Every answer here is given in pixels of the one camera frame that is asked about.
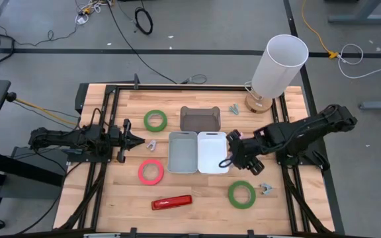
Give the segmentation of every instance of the white cable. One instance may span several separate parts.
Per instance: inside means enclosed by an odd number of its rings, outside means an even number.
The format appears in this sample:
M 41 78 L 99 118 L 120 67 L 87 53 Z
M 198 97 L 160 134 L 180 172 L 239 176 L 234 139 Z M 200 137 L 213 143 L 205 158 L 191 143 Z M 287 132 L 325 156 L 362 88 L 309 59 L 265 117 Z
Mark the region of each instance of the white cable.
M 104 5 L 108 5 L 107 3 L 101 3 L 100 1 L 93 1 L 93 0 L 89 0 L 88 4 L 81 7 L 80 8 L 80 11 L 79 13 L 81 13 L 84 9 L 88 8 L 89 6 L 97 13 L 100 13 L 101 12 L 101 6 L 104 6 Z M 76 15 L 76 18 L 75 18 L 75 22 L 76 24 L 85 24 L 88 20 L 89 20 L 89 15 L 88 14 L 84 14 L 82 16 L 79 15 L 79 13 Z
M 78 17 L 82 17 L 85 22 L 79 22 L 78 19 L 77 19 Z M 85 24 L 88 20 L 89 20 L 89 16 L 88 15 L 83 15 L 83 16 L 76 15 L 75 22 L 76 22 L 76 24 Z
M 354 46 L 354 47 L 358 48 L 358 49 L 360 50 L 360 52 L 361 52 L 361 59 L 358 60 L 358 61 L 355 62 L 355 63 L 352 63 L 352 62 L 349 62 L 349 61 L 345 60 L 345 59 L 343 58 L 343 50 L 344 50 L 347 46 Z M 362 59 L 363 59 L 363 57 L 364 57 L 364 52 L 363 52 L 363 50 L 361 49 L 361 47 L 357 46 L 356 44 L 346 44 L 345 46 L 343 46 L 343 48 L 342 48 L 342 50 L 341 50 L 341 54 L 339 54 L 337 57 L 339 58 L 337 64 L 338 64 L 338 66 L 339 66 L 339 69 L 341 70 L 341 73 L 342 73 L 345 77 L 347 77 L 347 78 L 349 78 L 349 79 L 360 79 L 360 78 L 362 78 L 362 77 L 366 77 L 366 76 L 372 75 L 373 73 L 377 73 L 377 72 L 380 72 L 380 71 L 381 71 L 381 69 L 377 69 L 377 70 L 374 70 L 373 72 L 366 73 L 366 74 L 361 75 L 361 76 L 354 76 L 354 77 L 352 77 L 352 76 L 348 76 L 348 75 L 346 75 L 345 73 L 343 73 L 343 70 L 342 70 L 342 67 L 341 67 L 341 61 L 342 61 L 343 63 L 347 63 L 347 64 L 349 64 L 349 65 L 357 65 L 357 64 L 361 63 L 361 61 L 362 61 Z

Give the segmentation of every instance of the black metal frame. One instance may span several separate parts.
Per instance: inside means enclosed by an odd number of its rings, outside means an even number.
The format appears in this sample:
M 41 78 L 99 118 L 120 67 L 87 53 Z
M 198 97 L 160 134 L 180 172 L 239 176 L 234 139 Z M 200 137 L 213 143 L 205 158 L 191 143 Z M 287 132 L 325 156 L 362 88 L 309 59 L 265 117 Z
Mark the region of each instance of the black metal frame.
M 134 90 L 134 89 L 139 89 L 139 90 L 183 90 L 183 91 L 245 91 L 244 86 L 227 86 L 227 85 L 137 85 L 135 84 L 121 84 L 121 85 L 107 85 L 105 89 L 105 96 L 104 96 L 104 101 L 102 105 L 102 112 L 103 115 L 100 117 L 100 124 L 104 124 L 104 118 L 106 114 L 106 108 L 108 105 L 108 99 L 111 93 L 114 93 L 114 98 L 113 98 L 113 104 L 112 104 L 112 110 L 111 110 L 111 115 L 110 115 L 110 122 L 109 125 L 113 126 L 114 125 L 114 119 L 115 119 L 115 114 L 116 114 L 116 108 L 118 105 L 118 96 L 120 94 L 121 90 Z M 288 118 L 288 112 L 287 112 L 287 107 L 286 107 L 286 101 L 284 99 L 284 95 L 280 96 L 280 105 L 282 109 L 282 115 L 283 115 L 283 120 L 285 122 L 289 121 Z M 277 106 L 276 106 L 276 100 L 273 99 L 273 105 L 272 105 L 272 116 L 273 116 L 273 122 L 279 122 L 279 117 L 278 117 L 278 112 L 277 112 Z M 284 153 L 278 153 L 276 156 L 286 156 Z M 282 167 L 282 175 L 283 177 L 285 176 L 285 173 L 287 173 L 288 167 L 286 165 L 281 165 Z M 302 197 L 304 197 L 303 193 L 303 188 L 302 188 L 302 183 L 301 183 L 301 178 L 300 178 L 300 173 L 298 166 L 294 166 L 293 168 L 294 171 L 294 178 L 296 181 L 295 187 L 300 193 Z M 95 174 L 95 167 L 91 167 L 89 169 L 89 174 L 88 174 L 88 180 L 87 180 L 87 186 L 88 184 L 91 184 L 93 181 L 93 175 Z M 289 189 L 284 186 L 285 189 L 285 194 L 286 194 L 286 204 L 288 207 L 288 215 L 289 215 L 289 220 L 290 220 L 290 227 L 292 234 L 298 233 L 298 226 L 296 223 L 296 215 L 294 211 L 294 203 L 293 203 L 293 198 L 292 194 L 289 191 Z M 93 209 L 93 214 L 92 214 L 92 222 L 91 222 L 91 229 L 96 229 L 97 228 L 97 222 L 98 222 L 98 214 L 99 214 L 99 207 L 101 205 L 101 198 L 102 198 L 102 191 L 103 191 L 103 184 L 99 187 L 97 196 L 95 199 L 95 205 Z M 310 223 L 307 219 L 306 214 L 302 211 L 301 209 L 301 214 L 302 214 L 302 223 L 303 223 L 303 228 L 304 232 L 309 233 L 310 232 Z M 84 225 L 84 220 L 85 220 L 85 212 L 81 217 L 82 223 L 79 222 L 79 225 Z M 203 237 L 266 237 L 265 235 L 250 235 L 253 234 L 252 230 L 248 231 L 248 235 L 206 235 L 206 234 L 199 234 L 203 235 Z M 189 234 L 164 234 L 164 233 L 136 233 L 135 230 L 135 236 L 149 236 L 149 237 L 168 237 L 171 235 L 183 235 L 183 236 L 190 236 Z

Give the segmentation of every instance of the lamp base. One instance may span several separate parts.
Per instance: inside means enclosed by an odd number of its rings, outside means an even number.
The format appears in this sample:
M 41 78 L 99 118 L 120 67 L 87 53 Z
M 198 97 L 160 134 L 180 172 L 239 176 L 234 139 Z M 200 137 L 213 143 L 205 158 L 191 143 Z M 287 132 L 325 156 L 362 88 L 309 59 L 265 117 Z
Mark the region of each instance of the lamp base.
M 246 107 L 254 113 L 263 113 L 268 111 L 271 105 L 273 104 L 273 100 L 263 97 L 259 98 L 260 99 L 254 99 L 254 97 L 250 93 L 248 93 L 245 99 Z

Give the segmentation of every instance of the plastic container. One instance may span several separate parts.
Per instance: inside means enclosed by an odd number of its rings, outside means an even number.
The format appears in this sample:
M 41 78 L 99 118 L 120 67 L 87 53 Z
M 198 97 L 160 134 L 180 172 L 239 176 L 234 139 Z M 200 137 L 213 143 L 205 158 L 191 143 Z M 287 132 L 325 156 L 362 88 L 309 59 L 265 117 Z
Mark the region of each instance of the plastic container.
M 180 109 L 180 129 L 184 132 L 218 132 L 221 128 L 220 109 Z
M 271 38 L 252 78 L 252 90 L 269 99 L 279 97 L 307 59 L 308 48 L 301 39 L 287 34 Z
M 229 168 L 218 164 L 227 157 L 226 133 L 201 132 L 198 134 L 198 170 L 206 174 L 227 173 Z
M 198 135 L 195 132 L 170 133 L 167 170 L 182 174 L 198 170 Z

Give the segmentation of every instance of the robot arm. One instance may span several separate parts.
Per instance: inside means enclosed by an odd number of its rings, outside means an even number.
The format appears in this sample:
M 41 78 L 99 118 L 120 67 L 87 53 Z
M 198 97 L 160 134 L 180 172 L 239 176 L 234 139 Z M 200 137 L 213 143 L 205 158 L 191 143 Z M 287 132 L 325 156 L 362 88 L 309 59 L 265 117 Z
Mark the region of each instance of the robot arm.
M 130 132 L 132 123 L 124 119 L 123 132 L 117 126 L 108 127 L 108 131 L 98 124 L 84 126 L 70 132 L 51 131 L 46 128 L 38 128 L 32 131 L 29 139 L 30 148 L 38 150 L 50 145 L 67 146 L 69 162 L 109 162 L 112 148 L 120 147 L 117 160 L 124 163 L 124 151 L 145 143 L 145 139 L 134 136 Z
M 315 116 L 297 122 L 269 124 L 253 132 L 254 137 L 241 139 L 237 130 L 228 134 L 227 139 L 232 156 L 219 166 L 234 164 L 238 169 L 248 169 L 258 175 L 264 165 L 256 158 L 283 149 L 289 155 L 297 155 L 307 150 L 309 144 L 331 132 L 348 132 L 355 127 L 357 119 L 345 106 L 330 105 Z

